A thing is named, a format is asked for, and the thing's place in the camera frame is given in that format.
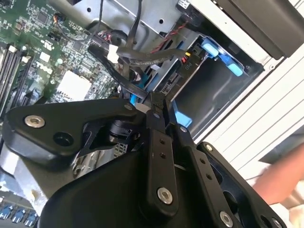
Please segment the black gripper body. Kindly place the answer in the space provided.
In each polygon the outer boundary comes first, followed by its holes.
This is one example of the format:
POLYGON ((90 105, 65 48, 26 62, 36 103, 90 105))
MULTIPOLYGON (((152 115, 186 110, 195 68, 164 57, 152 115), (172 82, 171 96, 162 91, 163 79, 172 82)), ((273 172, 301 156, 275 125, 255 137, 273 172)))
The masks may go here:
POLYGON ((41 228, 218 228, 219 209, 171 153, 131 152, 58 190, 41 228))

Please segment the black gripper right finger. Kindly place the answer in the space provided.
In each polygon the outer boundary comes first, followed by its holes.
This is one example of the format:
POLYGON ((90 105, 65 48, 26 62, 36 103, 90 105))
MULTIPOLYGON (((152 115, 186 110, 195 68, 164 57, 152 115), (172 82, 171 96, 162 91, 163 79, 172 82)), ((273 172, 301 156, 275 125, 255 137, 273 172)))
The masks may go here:
POLYGON ((195 145, 189 131, 177 123, 168 98, 160 95, 159 110, 173 138, 173 153, 185 168, 191 196, 204 228, 285 228, 279 215, 256 193, 224 157, 207 142, 195 145))

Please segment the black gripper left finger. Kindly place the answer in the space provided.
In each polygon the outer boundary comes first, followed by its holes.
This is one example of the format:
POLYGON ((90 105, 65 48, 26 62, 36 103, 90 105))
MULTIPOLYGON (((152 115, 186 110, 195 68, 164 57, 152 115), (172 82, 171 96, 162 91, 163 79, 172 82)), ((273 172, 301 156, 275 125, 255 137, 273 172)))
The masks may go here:
POLYGON ((14 179, 24 193, 45 198, 38 204, 43 211, 62 187, 127 153, 173 157, 159 94, 148 93, 146 112, 124 99, 14 108, 4 119, 4 160, 18 157, 14 179))

